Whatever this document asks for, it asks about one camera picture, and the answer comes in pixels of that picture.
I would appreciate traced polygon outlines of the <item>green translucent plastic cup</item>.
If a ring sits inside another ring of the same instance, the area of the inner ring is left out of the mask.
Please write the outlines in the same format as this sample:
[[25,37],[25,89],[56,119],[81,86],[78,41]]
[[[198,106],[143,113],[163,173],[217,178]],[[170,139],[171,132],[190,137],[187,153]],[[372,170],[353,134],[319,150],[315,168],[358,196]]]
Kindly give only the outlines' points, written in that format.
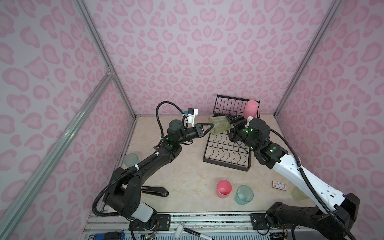
[[213,124],[210,130],[211,135],[219,135],[231,129],[231,124],[225,116],[211,117],[208,119],[209,124]]

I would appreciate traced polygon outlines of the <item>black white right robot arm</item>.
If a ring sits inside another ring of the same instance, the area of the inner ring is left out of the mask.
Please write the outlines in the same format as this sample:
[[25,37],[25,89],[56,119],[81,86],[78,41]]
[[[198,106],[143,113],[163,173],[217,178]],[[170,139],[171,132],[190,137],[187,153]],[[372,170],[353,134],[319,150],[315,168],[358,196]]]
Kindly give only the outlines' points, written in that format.
[[270,139],[271,129],[259,118],[226,115],[232,142],[241,142],[263,166],[282,175],[309,197],[314,207],[295,207],[276,202],[266,212],[267,225],[277,229],[290,225],[292,231],[306,227],[318,231],[328,240],[353,240],[351,228],[359,211],[360,199],[331,187],[302,166],[292,147],[287,150]]

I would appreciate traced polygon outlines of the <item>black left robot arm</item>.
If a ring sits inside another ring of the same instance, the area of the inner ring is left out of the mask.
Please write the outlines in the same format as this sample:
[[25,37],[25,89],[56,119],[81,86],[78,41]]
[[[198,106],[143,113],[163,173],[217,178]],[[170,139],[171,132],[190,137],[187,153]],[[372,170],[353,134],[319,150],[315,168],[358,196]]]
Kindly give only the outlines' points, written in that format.
[[142,186],[155,172],[178,157],[184,143],[205,137],[213,128],[210,123],[186,128],[181,120],[171,121],[167,135],[155,147],[154,153],[133,167],[114,170],[109,184],[93,202],[93,214],[98,217],[122,216],[141,222],[146,229],[153,228],[157,211],[141,201]]

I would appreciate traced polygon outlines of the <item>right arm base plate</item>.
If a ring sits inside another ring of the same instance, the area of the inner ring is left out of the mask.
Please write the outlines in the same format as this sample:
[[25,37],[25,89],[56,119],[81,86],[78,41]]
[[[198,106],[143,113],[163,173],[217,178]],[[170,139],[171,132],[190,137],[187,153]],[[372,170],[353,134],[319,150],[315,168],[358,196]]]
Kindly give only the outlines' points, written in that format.
[[284,225],[275,215],[268,213],[253,213],[250,214],[253,230],[287,230]]

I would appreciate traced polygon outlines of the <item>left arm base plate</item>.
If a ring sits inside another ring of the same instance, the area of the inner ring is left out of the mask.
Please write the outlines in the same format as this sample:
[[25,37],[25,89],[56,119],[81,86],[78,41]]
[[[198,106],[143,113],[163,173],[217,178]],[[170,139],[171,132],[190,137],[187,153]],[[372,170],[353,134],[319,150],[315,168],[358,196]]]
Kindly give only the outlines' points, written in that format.
[[153,231],[169,231],[171,224],[171,215],[156,214],[153,215],[147,222],[142,222],[138,219],[130,223],[129,231],[134,232],[153,232]]

